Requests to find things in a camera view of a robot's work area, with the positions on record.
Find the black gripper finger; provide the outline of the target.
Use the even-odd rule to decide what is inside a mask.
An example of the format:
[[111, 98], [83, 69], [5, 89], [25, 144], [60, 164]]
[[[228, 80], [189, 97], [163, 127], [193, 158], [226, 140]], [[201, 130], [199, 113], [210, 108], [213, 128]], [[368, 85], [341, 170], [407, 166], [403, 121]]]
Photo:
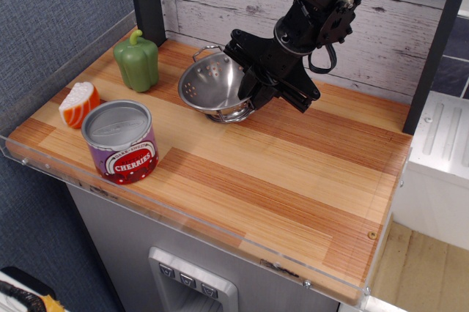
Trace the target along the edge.
[[257, 84], [251, 95], [251, 104], [255, 110], [263, 108], [273, 98], [281, 96], [281, 92], [275, 86]]
[[263, 84], [259, 80], [256, 70], [249, 68], [240, 82], [237, 96], [240, 100], [249, 98], [251, 102], [258, 102]]

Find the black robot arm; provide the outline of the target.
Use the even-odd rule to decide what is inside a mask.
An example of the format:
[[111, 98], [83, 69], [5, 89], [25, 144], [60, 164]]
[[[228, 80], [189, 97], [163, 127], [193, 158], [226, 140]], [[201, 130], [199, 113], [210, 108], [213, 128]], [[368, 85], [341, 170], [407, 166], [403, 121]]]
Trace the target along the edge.
[[300, 112], [320, 98], [320, 91], [303, 66], [303, 59], [325, 48], [336, 65], [335, 42], [352, 33], [351, 23], [361, 0], [293, 0], [280, 18], [273, 37], [265, 39], [235, 29], [225, 53], [239, 63], [244, 76], [237, 93], [259, 110], [274, 97]]

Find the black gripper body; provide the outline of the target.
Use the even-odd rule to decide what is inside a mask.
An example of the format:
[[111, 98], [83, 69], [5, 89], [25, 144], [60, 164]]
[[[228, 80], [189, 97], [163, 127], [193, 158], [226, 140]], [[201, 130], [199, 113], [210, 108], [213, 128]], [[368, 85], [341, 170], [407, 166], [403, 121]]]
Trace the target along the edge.
[[281, 98], [305, 112], [320, 93], [303, 67], [303, 57], [317, 45], [317, 26], [288, 22], [282, 18], [274, 28], [274, 37], [261, 38], [240, 29], [231, 33], [224, 52], [243, 67], [254, 68], [263, 85], [275, 86]]

